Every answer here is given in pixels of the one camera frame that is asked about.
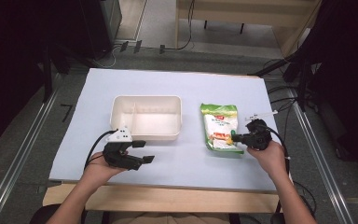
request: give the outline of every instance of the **white tray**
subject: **white tray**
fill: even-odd
[[[175,140],[182,126],[177,96],[118,96],[110,118],[112,130],[127,127],[133,140]]]

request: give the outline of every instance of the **green snack bag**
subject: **green snack bag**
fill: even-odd
[[[238,119],[235,105],[205,105],[200,107],[208,149],[243,154],[232,142],[231,135],[237,132]]]

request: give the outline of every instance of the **person's right hand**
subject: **person's right hand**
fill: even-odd
[[[270,178],[287,175],[283,147],[279,143],[271,140],[264,150],[255,150],[251,147],[248,147],[247,150],[258,160]]]

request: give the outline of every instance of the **person's hand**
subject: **person's hand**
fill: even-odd
[[[269,177],[275,178],[279,175],[286,175],[283,147],[279,143],[271,140],[264,150],[255,150],[250,147],[247,150],[249,154],[258,160],[258,163],[268,173]]]
[[[103,153],[97,152],[92,155],[90,163],[80,179],[80,183],[84,183],[91,189],[96,190],[112,176],[123,171],[126,171],[126,169],[109,166],[103,158]]]

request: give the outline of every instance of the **wrist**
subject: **wrist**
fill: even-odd
[[[269,178],[271,178],[271,180],[273,182],[277,181],[277,180],[281,180],[281,179],[290,179],[289,178],[289,174],[287,174],[287,172],[285,170],[274,170],[272,172],[270,172],[269,174]]]

